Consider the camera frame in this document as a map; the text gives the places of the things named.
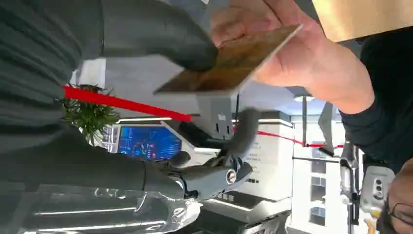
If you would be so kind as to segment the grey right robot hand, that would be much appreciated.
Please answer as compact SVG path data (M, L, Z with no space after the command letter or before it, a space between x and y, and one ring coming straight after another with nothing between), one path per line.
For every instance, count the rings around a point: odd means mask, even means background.
M0 185L62 192L120 189L198 200L234 190L250 174L241 162L258 112L242 113L229 158L167 169L91 146L64 121L64 86L80 63L162 55L195 71L218 51L184 11L157 0L3 0L0 3Z

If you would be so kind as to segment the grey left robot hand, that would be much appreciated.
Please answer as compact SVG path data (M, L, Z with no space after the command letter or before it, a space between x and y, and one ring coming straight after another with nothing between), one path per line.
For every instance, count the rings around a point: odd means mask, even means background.
M367 217L364 219L364 222L366 223L368 227L367 234L377 234L379 231L377 230L377 220L380 216L380 211L371 211Z

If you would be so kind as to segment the person's hand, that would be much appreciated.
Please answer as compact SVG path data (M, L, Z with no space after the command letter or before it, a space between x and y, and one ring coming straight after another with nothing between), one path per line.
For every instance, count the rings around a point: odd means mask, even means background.
M293 0L232 0L210 20L211 38L223 42L301 25L296 35L254 75L256 81L301 86L346 114L360 113L375 100L366 67L346 47L325 37L320 25Z

